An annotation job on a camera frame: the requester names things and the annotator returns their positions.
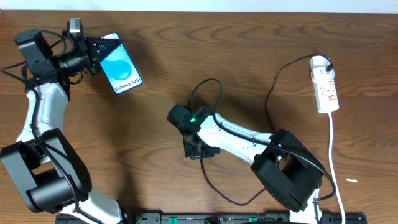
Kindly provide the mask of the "blue Galaxy smartphone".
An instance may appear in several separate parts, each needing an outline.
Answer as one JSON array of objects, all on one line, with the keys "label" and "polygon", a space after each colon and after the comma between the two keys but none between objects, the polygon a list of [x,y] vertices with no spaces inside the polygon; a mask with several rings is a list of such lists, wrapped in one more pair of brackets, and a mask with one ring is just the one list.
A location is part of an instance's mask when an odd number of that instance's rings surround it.
[{"label": "blue Galaxy smartphone", "polygon": [[115,94],[121,94],[141,86],[143,79],[117,33],[108,34],[102,39],[118,39],[120,41],[120,46],[100,63]]}]

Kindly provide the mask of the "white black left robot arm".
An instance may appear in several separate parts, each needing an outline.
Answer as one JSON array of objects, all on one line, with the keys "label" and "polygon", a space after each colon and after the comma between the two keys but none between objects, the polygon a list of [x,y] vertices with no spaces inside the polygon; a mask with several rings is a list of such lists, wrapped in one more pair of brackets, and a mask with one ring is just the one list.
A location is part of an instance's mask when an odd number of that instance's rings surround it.
[{"label": "white black left robot arm", "polygon": [[94,189],[86,165],[63,135],[71,77],[96,74],[118,39],[89,38],[79,28],[59,35],[71,50],[54,54],[45,31],[31,29],[14,41],[24,56],[22,75],[29,109],[14,144],[1,149],[1,162],[31,212],[71,215],[87,223],[131,223],[117,200]]}]

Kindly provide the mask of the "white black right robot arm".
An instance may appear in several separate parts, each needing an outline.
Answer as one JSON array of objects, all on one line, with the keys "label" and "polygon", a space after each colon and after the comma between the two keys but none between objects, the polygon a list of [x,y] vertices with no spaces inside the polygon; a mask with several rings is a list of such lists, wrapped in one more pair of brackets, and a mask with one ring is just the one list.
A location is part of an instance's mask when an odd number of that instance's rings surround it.
[{"label": "white black right robot arm", "polygon": [[246,129],[201,107],[192,111],[176,104],[167,121],[183,137],[185,157],[204,160],[221,150],[245,160],[264,188],[290,211],[290,221],[319,223],[322,212],[315,198],[323,166],[290,132],[275,134]]}]

